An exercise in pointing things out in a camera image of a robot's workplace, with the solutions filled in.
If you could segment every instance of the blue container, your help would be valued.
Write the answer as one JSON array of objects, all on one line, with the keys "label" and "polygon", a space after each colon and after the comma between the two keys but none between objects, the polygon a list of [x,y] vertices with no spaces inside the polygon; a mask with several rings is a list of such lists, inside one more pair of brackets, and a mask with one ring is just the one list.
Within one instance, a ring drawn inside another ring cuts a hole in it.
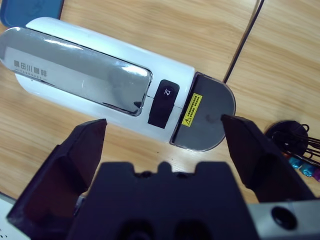
[{"label": "blue container", "polygon": [[314,172],[316,171],[317,167],[316,166],[312,166],[308,163],[304,163],[302,164],[300,171],[306,175],[307,177],[311,177]]},{"label": "blue container", "polygon": [[294,169],[298,169],[301,167],[301,165],[304,163],[302,160],[298,159],[298,158],[295,158],[295,157],[290,157],[289,159],[289,163],[291,164],[291,166],[294,168]]},{"label": "blue container", "polygon": [[60,19],[64,0],[2,0],[0,19],[3,25],[24,28],[40,17]]}]

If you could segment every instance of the warning sticker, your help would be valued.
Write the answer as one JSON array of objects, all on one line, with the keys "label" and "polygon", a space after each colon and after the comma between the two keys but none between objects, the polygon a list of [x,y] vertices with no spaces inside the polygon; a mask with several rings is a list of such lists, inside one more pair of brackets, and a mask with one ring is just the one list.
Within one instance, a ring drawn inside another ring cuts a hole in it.
[{"label": "warning sticker", "polygon": [[199,107],[199,104],[201,102],[201,99],[202,96],[199,94],[194,93],[192,95],[191,101],[182,120],[182,125],[185,125],[187,127],[191,126],[192,121],[194,120],[194,117],[196,115],[197,109]]}]

